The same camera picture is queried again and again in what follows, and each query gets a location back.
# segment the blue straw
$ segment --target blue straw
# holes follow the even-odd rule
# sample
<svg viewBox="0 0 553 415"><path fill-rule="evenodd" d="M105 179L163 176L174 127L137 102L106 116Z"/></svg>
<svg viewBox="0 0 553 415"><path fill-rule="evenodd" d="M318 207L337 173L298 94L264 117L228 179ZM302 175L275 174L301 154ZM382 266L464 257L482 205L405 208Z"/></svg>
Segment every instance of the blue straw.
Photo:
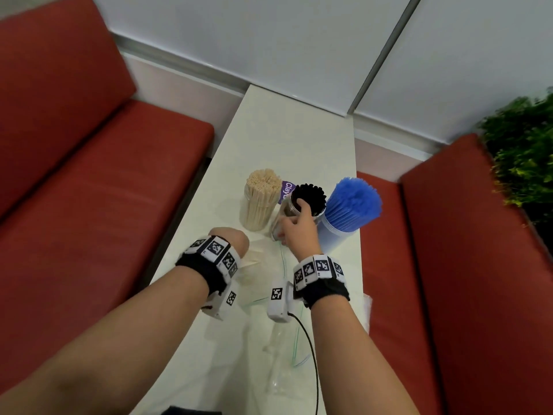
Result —
<svg viewBox="0 0 553 415"><path fill-rule="evenodd" d="M332 227L352 232L377 218L382 200L377 190L360 178L344 178L326 202L325 216Z"/></svg>

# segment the red cushion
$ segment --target red cushion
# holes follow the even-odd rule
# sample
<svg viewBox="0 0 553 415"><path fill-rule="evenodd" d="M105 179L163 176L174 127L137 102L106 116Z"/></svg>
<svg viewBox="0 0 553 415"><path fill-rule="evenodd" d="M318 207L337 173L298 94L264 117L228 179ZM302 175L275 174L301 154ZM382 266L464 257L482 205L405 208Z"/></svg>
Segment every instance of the red cushion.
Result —
<svg viewBox="0 0 553 415"><path fill-rule="evenodd" d="M553 413L553 271L476 135L402 177L448 411Z"/></svg>
<svg viewBox="0 0 553 415"><path fill-rule="evenodd" d="M441 414L400 187L364 173L357 176L375 187L383 202L382 215L361 228L363 289L373 298L370 337L421 415Z"/></svg>
<svg viewBox="0 0 553 415"><path fill-rule="evenodd" d="M0 216L135 92L92 0L0 21Z"/></svg>
<svg viewBox="0 0 553 415"><path fill-rule="evenodd" d="M0 226L0 393L128 297L212 139L130 101Z"/></svg>

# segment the leaves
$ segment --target leaves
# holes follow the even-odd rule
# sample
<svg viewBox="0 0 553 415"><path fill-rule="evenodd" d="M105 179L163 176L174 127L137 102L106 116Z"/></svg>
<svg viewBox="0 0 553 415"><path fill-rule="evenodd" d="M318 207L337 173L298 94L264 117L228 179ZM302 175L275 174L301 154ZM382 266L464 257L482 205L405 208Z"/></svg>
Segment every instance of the leaves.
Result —
<svg viewBox="0 0 553 415"><path fill-rule="evenodd" d="M538 230L550 228L553 224L553 94L534 101L519 97L485 118L480 127L485 131L484 141L495 160L495 174L508 194L506 202L523 207Z"/></svg>

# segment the white table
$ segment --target white table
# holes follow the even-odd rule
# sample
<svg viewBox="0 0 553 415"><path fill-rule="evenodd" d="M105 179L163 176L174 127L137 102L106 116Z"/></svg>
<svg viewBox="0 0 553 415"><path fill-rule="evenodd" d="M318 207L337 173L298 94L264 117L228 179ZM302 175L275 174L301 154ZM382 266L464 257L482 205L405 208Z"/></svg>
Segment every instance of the white table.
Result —
<svg viewBox="0 0 553 415"><path fill-rule="evenodd" d="M342 118L256 86L250 86L154 276L161 277L178 255L212 227L239 223L239 204L248 175L272 168L283 179L313 183L329 195L345 176L355 177L351 118ZM265 232L246 232L251 241ZM279 253L273 242L267 253ZM288 276L297 263L288 249ZM359 234L332 254L344 268L351 305L364 324ZM169 405L221 410L228 414L302 414L315 412L312 359L287 379L296 397L267 392L267 345L273 321L265 306L234 309L224 322L200 313L169 365L133 414L157 414ZM309 312L303 311L311 331ZM325 413L322 398L319 413Z"/></svg>

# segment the black cable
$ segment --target black cable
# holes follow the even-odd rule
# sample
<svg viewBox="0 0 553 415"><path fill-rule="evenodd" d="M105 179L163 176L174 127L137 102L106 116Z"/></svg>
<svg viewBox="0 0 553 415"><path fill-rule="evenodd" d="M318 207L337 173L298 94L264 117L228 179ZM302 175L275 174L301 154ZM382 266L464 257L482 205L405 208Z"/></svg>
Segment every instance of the black cable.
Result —
<svg viewBox="0 0 553 415"><path fill-rule="evenodd" d="M319 413L319 370L317 370L317 361L315 360L315 350L313 349L313 344L311 343L311 338L309 337L309 334L308 334L307 330L305 330L305 327L304 327L303 323L300 322L300 319L298 319L298 317L293 313L288 312L288 315L292 316L294 319L296 319L298 321L301 328L305 332L305 336L308 337L309 347L311 347L311 355L313 355L313 363L315 364L315 383L316 383L316 386L317 386L317 406L315 406L315 415L317 415Z"/></svg>

